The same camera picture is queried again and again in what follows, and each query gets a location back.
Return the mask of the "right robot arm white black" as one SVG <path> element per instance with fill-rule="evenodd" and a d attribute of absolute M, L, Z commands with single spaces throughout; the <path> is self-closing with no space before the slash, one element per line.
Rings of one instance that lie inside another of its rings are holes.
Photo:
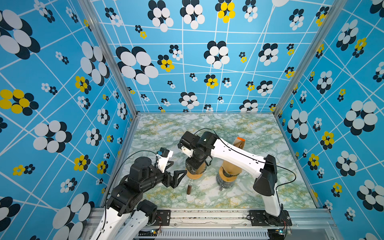
<path fill-rule="evenodd" d="M 209 166 L 207 158 L 218 158 L 248 172 L 255 178 L 253 189 L 263 197 L 265 212 L 268 216 L 278 217 L 283 207 L 276 194 L 277 165 L 275 157 L 257 156 L 248 153 L 218 135 L 204 132 L 198 136 L 185 132 L 178 148 L 188 157 L 186 168 L 191 175 L 202 175 Z"/>

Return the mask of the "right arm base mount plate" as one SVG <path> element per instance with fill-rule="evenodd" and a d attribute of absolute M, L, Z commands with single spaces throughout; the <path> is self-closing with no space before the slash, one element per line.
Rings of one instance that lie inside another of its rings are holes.
<path fill-rule="evenodd" d="M 247 220 L 251 222 L 252 226 L 259 227 L 291 227 L 292 220 L 289 212 L 282 210 L 279 216 L 267 214 L 266 211 L 250 210 L 247 215 Z"/>

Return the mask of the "grey ribbed glass carafe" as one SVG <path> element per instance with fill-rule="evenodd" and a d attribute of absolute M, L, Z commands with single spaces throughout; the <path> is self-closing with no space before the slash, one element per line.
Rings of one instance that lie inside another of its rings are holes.
<path fill-rule="evenodd" d="M 217 183 L 219 185 L 219 191 L 231 189 L 235 185 L 235 181 L 233 181 L 233 182 L 226 182 L 219 175 L 217 175 L 216 181 L 217 181 Z"/>

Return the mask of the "wooden ring dripper holder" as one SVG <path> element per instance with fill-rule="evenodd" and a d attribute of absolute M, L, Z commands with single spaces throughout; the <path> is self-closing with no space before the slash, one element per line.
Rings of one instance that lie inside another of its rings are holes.
<path fill-rule="evenodd" d="M 239 174 L 237 175 L 228 174 L 223 168 L 220 168 L 219 170 L 219 177 L 224 182 L 228 182 L 228 183 L 234 182 L 237 179 L 238 175 Z"/>

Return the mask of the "glass scoop wooden handle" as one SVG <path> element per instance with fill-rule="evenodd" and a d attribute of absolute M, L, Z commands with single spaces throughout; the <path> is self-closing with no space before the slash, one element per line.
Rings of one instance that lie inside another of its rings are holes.
<path fill-rule="evenodd" d="M 192 192 L 193 180 L 189 179 L 188 187 L 187 187 L 187 195 L 190 195 Z"/>

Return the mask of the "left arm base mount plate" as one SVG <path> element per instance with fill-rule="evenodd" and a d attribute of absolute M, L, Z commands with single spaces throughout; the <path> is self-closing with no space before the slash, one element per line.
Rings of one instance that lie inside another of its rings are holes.
<path fill-rule="evenodd" d="M 153 217 L 149 218 L 147 226 L 169 226 L 171 220 L 171 210 L 157 210 Z"/>

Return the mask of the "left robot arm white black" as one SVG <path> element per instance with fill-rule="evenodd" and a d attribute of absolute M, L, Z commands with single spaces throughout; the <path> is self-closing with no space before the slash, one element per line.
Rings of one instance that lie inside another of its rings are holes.
<path fill-rule="evenodd" d="M 93 233 L 92 240 L 132 240 L 147 225 L 156 221 L 158 206 L 144 200 L 143 194 L 158 184 L 176 188 L 187 171 L 174 171 L 172 176 L 160 170 L 148 157 L 139 157 L 130 173 L 112 190 L 104 215 Z"/>

